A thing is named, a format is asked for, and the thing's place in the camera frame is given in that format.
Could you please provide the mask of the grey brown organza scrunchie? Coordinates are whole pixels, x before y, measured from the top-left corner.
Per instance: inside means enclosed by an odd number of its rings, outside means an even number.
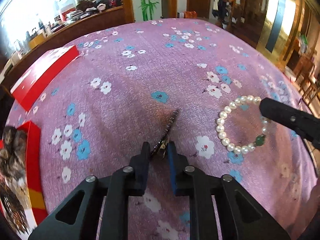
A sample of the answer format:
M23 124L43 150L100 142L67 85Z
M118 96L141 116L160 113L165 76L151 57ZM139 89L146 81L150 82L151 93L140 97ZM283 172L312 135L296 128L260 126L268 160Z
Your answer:
M1 147L1 202L9 224L16 232L27 233L28 222L23 205L8 183L24 179L27 134L13 126L3 129Z

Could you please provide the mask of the purple floral tablecloth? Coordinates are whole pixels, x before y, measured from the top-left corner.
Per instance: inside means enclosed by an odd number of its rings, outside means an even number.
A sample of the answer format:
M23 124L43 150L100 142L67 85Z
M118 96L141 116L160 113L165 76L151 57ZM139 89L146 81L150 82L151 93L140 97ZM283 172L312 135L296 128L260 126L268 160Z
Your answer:
M318 207L319 180L300 137L271 123L264 146L228 152L216 119L243 95L301 109L292 83L258 51L204 21L126 24L71 42L80 53L25 111L14 103L7 124L41 130L44 201L53 211L87 175L127 165L143 142L154 145L173 110L170 139L189 163L212 176L233 176L297 239Z

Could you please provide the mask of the wooden stair railing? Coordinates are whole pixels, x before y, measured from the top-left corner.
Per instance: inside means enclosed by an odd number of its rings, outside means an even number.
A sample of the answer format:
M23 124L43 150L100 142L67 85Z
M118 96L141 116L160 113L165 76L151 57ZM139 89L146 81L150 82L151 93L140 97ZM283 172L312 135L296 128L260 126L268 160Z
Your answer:
M264 0L213 0L215 25L227 31L253 20L260 20L266 11Z

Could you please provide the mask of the rhinestone hair clip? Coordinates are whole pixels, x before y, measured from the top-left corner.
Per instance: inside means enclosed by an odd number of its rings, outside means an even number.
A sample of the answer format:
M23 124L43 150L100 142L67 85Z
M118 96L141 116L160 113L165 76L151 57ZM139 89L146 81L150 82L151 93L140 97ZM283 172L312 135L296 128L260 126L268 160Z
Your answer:
M161 156L162 158L165 157L167 144L169 142L169 134L170 134L170 131L171 131L173 125L175 124L175 121L176 121L179 113L180 113L180 109L178 109L178 108L172 112L172 114L169 118L169 121L166 124L163 135L161 136L161 138L159 139L159 141L157 142L157 144L154 146L153 150L150 153L150 159L153 159L157 155Z

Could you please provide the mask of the white pearl bracelet green bead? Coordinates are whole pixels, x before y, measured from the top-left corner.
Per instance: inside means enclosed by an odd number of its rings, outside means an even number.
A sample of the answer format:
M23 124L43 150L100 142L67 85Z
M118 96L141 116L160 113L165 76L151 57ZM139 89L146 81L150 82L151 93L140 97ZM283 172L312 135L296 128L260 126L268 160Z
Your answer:
M261 117L261 125L255 127L248 113L244 116L241 110L253 106L256 111L261 103L261 97L243 95L226 105L218 114L215 130L221 144L228 152L239 156L253 152L256 148L264 146L268 135L270 120Z

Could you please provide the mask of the red box tray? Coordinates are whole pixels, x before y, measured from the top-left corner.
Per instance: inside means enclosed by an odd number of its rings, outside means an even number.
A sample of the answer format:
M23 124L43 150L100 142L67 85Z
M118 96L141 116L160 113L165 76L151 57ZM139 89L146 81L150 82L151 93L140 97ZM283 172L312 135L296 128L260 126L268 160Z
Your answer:
M1 214L5 218L9 229L18 239L28 239L32 231L47 217L48 212L44 203L40 175L40 137L41 130L32 121L28 121L17 128L27 134L27 149L25 155L24 179L8 183L23 205L28 222L28 232L20 233L13 230L9 224L7 213L1 202Z

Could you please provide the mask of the red box lid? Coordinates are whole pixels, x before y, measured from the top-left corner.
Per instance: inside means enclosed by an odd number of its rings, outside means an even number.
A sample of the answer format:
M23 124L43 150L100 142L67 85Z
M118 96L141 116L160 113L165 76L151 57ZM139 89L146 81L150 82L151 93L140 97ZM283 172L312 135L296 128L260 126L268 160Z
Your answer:
M29 111L57 74L78 56L75 45L45 52L17 80L11 94L25 111Z

